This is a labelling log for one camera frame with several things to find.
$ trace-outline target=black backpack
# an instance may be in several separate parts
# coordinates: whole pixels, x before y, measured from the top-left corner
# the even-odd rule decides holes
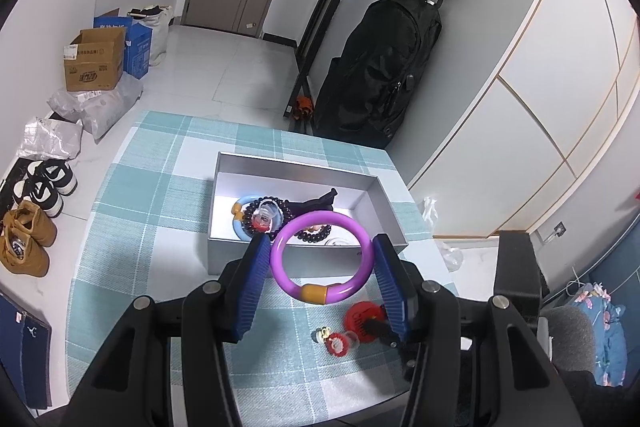
[[[385,148],[404,120],[442,23],[444,0],[379,0],[333,58],[318,94],[315,134]]]

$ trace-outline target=black and white sneaker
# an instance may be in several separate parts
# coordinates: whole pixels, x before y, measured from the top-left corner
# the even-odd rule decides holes
[[[14,200],[31,201],[49,217],[57,217],[62,212],[62,198],[49,178],[38,174],[14,185]]]
[[[27,176],[36,174],[46,176],[61,196],[69,196],[78,187],[78,180],[69,164],[64,160],[44,160],[31,162],[27,167]]]

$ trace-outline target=shoe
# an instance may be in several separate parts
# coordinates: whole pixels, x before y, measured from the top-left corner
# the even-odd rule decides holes
[[[53,183],[60,196],[69,196],[78,187],[76,176],[64,160],[50,159],[31,162],[27,166],[27,176],[33,178],[37,174],[46,176]]]
[[[11,273],[44,277],[49,271],[49,256],[29,234],[15,227],[2,227],[0,263]]]
[[[29,200],[22,200],[16,210],[4,214],[6,229],[15,228],[33,237],[41,247],[50,247],[56,240],[58,229],[44,211]]]
[[[62,198],[46,176],[36,174],[14,185],[14,200],[20,204],[23,200],[37,204],[47,216],[56,217],[62,212]]]

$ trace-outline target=gray box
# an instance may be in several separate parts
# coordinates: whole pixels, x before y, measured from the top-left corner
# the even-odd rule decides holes
[[[397,252],[407,240],[375,176],[329,167],[273,160],[233,153],[218,153],[207,241],[208,270],[220,275],[229,261],[240,259],[248,243],[236,237],[231,207],[244,196],[275,196],[289,201],[319,198],[335,188],[334,210],[353,217],[373,238],[386,233]],[[283,264],[292,278],[345,277],[360,265],[360,245],[348,231],[332,227],[329,239],[340,237],[348,246],[316,245],[293,237],[287,243]]]

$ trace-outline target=checkered tablecloth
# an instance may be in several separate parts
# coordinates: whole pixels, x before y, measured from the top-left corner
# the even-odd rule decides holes
[[[383,150],[224,121],[143,113],[127,134],[92,208],[66,325],[70,394],[133,298],[187,295],[207,275],[207,225],[218,152],[280,158],[377,176],[409,246],[404,259],[455,291],[449,273],[393,163]],[[329,283],[335,279],[300,280]],[[225,346],[236,402],[247,426],[300,426],[370,407],[407,390],[395,350],[365,344],[331,357],[311,332],[343,328],[354,302],[382,302],[375,277],[331,306],[300,303],[271,279],[252,329]],[[180,344],[172,385],[182,385]]]

